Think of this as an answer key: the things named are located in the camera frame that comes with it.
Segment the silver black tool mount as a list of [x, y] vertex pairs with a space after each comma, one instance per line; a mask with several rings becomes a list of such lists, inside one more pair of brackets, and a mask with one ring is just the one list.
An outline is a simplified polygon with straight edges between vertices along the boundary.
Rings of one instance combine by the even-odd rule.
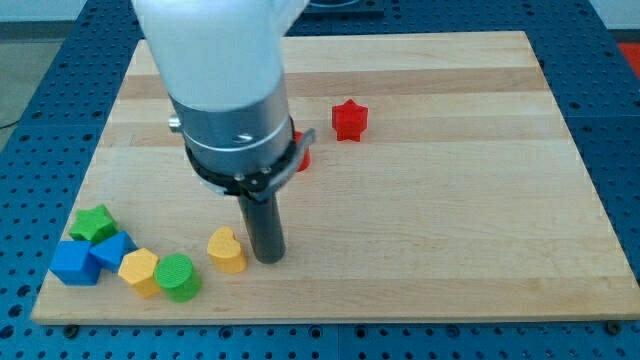
[[227, 111], [201, 111], [177, 100], [172, 105], [172, 129], [182, 135], [191, 166], [221, 195], [258, 201], [275, 195], [316, 140], [313, 129], [295, 139], [284, 79], [259, 101]]

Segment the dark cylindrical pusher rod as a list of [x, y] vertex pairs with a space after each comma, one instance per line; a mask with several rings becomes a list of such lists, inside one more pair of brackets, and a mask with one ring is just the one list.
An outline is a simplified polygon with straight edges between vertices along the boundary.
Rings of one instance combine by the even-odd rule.
[[263, 264], [279, 262], [286, 246], [276, 196], [260, 201], [241, 196], [238, 203], [255, 258]]

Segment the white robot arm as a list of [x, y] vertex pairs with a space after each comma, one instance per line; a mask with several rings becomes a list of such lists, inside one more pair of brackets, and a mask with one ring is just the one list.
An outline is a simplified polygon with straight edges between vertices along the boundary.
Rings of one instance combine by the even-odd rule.
[[258, 261], [286, 250], [276, 193], [315, 140], [295, 134], [282, 40], [308, 0], [137, 0], [133, 8], [191, 166], [235, 196]]

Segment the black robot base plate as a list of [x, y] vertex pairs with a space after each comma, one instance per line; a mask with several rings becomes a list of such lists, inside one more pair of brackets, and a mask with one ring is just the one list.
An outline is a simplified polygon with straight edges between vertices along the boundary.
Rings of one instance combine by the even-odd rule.
[[384, 13], [385, 3], [385, 0], [310, 0], [303, 13], [322, 16], [380, 15]]

